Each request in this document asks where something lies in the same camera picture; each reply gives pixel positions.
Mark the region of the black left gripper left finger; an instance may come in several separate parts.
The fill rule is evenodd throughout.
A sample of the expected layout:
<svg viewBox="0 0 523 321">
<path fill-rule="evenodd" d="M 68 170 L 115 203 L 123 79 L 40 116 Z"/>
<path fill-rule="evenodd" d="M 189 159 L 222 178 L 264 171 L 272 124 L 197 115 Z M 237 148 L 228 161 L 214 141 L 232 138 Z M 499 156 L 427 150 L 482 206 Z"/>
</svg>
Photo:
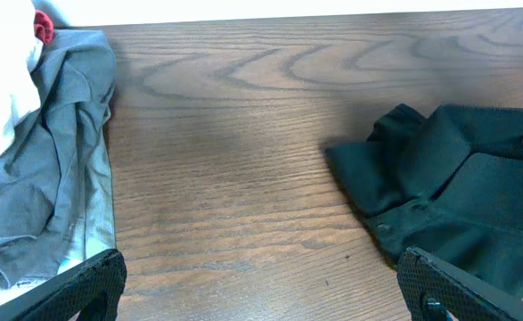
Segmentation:
<svg viewBox="0 0 523 321">
<path fill-rule="evenodd" d="M 79 265 L 0 306 L 0 321 L 115 321 L 127 267 L 116 249 Z"/>
</svg>

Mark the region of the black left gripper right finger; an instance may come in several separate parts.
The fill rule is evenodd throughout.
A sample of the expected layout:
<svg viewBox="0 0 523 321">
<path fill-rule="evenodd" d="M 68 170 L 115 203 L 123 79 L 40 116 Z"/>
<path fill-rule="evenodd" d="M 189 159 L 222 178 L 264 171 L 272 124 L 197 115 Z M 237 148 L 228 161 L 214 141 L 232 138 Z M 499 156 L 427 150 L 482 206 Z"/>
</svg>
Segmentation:
<svg viewBox="0 0 523 321">
<path fill-rule="evenodd" d="M 420 248 L 406 249 L 396 270 L 413 321 L 523 321 L 523 300 Z"/>
</svg>

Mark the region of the black t-shirt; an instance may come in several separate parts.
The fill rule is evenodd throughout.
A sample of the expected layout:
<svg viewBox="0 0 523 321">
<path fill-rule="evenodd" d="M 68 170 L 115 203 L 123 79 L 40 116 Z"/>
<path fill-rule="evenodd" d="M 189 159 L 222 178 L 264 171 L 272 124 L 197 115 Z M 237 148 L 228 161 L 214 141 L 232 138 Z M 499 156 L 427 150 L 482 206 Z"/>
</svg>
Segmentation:
<svg viewBox="0 0 523 321">
<path fill-rule="evenodd" d="M 325 155 L 390 263 L 418 247 L 523 297 L 523 109 L 400 104 Z"/>
</svg>

